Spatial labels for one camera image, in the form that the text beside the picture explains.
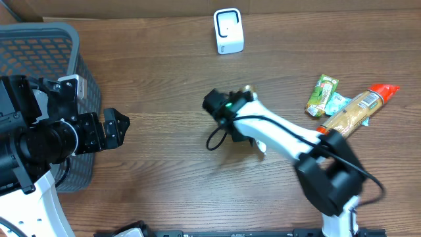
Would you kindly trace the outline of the white barcode scanner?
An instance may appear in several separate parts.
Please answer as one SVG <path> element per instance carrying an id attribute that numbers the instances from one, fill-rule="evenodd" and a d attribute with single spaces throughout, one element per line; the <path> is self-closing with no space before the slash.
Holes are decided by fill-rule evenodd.
<path id="1" fill-rule="evenodd" d="M 240 11 L 237 8 L 220 9 L 214 13 L 213 20 L 218 53 L 243 51 L 245 40 Z"/>

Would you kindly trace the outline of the orange spaghetti packet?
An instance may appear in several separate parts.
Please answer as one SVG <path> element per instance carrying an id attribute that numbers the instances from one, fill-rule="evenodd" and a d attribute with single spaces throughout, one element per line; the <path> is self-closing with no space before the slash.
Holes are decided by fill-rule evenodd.
<path id="1" fill-rule="evenodd" d="M 327 134 L 331 130 L 336 130 L 346 138 L 360 125 L 368 125 L 369 118 L 385 105 L 399 90 L 400 86 L 392 84 L 374 84 L 364 91 L 364 95 L 348 104 L 343 110 L 343 112 L 347 111 L 348 115 L 355 115 L 357 117 L 356 120 L 358 120 L 358 123 L 356 125 L 348 125 L 346 127 L 338 125 L 334 128 L 326 128 L 321 124 L 316 131 Z"/>

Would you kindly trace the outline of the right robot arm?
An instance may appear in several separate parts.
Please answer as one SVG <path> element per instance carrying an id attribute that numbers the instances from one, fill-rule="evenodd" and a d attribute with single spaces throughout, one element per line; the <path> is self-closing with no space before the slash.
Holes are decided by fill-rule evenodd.
<path id="1" fill-rule="evenodd" d="M 357 236 L 356 208 L 366 173 L 336 131 L 302 128 L 268 110 L 255 92 L 209 92 L 203 108 L 233 141 L 255 140 L 287 158 L 306 198 L 322 214 L 324 236 Z"/>

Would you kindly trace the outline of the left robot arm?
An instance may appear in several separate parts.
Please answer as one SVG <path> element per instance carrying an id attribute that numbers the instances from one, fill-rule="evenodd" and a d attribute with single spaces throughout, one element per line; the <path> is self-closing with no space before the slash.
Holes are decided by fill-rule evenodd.
<path id="1" fill-rule="evenodd" d="M 116 149 L 130 126 L 114 108 L 78 111 L 87 82 L 77 74 L 58 80 L 1 77 L 1 230 L 7 236 L 73 236 L 56 188 L 73 156 Z M 65 163 L 59 180 L 52 164 Z"/>

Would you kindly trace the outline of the green snack packet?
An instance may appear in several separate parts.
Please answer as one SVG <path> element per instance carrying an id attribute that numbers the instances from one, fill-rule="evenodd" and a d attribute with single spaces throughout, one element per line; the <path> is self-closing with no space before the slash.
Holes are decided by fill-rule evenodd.
<path id="1" fill-rule="evenodd" d="M 332 98 L 338 84 L 338 79 L 322 74 L 305 106 L 305 112 L 312 117 L 321 117 L 324 115 L 326 105 Z"/>

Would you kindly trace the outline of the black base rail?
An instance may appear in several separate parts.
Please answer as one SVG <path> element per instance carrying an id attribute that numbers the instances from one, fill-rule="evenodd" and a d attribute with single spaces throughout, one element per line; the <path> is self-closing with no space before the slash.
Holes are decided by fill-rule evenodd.
<path id="1" fill-rule="evenodd" d="M 321 229 L 296 228 L 290 231 L 257 232 L 183 232 L 181 230 L 151 230 L 143 221 L 137 221 L 111 232 L 96 232 L 94 237 L 323 237 Z"/>

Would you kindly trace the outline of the teal packet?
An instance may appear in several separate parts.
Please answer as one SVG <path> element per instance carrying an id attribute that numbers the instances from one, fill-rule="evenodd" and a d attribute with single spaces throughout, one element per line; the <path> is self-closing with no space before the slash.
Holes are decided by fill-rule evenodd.
<path id="1" fill-rule="evenodd" d="M 348 97 L 343 97 L 337 92 L 334 92 L 332 98 L 329 100 L 325 108 L 325 113 L 330 115 L 330 118 L 323 124 L 326 128 L 334 128 L 338 125 L 348 126 L 356 125 L 358 123 L 357 117 L 355 115 L 348 115 L 347 111 L 343 112 L 344 108 L 348 106 L 351 102 L 358 99 L 360 96 L 364 95 L 365 92 L 358 94 L 353 99 Z"/>

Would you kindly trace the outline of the white tube with gold cap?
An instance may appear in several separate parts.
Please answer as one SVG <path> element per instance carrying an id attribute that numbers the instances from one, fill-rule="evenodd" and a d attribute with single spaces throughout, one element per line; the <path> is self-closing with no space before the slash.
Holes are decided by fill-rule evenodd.
<path id="1" fill-rule="evenodd" d="M 250 85 L 250 84 L 249 85 L 246 85 L 241 90 L 242 90 L 242 92 L 250 92 L 253 101 L 258 99 L 258 95 L 257 95 L 256 89 L 255 89 L 255 87 L 253 85 Z M 259 140 L 255 140 L 255 143 L 256 143 L 257 148 L 259 149 L 259 151 L 261 153 L 263 153 L 263 155 L 266 155 L 266 149 L 267 149 L 266 144 L 264 144 L 263 142 L 261 142 Z"/>

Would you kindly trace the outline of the grey plastic shopping basket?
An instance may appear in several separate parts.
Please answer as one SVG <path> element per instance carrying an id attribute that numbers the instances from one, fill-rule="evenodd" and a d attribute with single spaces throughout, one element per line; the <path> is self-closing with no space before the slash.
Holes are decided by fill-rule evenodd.
<path id="1" fill-rule="evenodd" d="M 57 80 L 78 74 L 87 81 L 80 114 L 101 114 L 101 91 L 80 54 L 77 31 L 66 23 L 19 23 L 1 26 L 1 75 L 21 74 Z"/>

